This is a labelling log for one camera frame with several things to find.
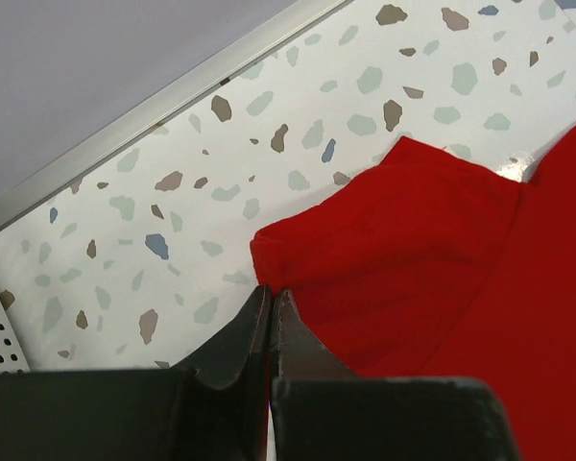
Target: gray wall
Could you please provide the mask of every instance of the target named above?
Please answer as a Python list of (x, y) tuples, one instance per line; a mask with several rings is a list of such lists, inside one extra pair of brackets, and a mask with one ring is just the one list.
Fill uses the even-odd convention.
[(0, 0), (0, 196), (295, 0)]

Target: red cloth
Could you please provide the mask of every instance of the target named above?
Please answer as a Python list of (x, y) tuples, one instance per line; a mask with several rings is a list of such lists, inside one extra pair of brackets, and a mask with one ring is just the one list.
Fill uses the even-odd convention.
[(529, 183), (401, 138), (252, 256), (360, 375), (480, 378), (526, 460), (576, 461), (576, 128)]

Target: white trim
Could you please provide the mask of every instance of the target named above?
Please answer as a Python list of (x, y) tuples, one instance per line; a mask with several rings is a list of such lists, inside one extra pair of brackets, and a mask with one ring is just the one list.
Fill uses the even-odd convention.
[(0, 197), (0, 230), (352, 0), (298, 0)]

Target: red fabric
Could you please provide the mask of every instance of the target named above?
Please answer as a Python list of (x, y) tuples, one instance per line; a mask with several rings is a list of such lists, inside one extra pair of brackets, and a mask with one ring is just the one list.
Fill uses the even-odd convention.
[(529, 183), (401, 138), (252, 256), (357, 373), (480, 378), (526, 460), (576, 461), (576, 128)]

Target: terrazzo surface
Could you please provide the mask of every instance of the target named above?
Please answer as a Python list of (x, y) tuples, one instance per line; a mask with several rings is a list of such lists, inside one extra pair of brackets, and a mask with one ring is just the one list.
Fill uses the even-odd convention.
[(355, 0), (0, 232), (31, 367), (180, 360), (254, 288), (254, 233), (402, 135), (520, 179), (576, 121), (576, 1), (557, 3)]

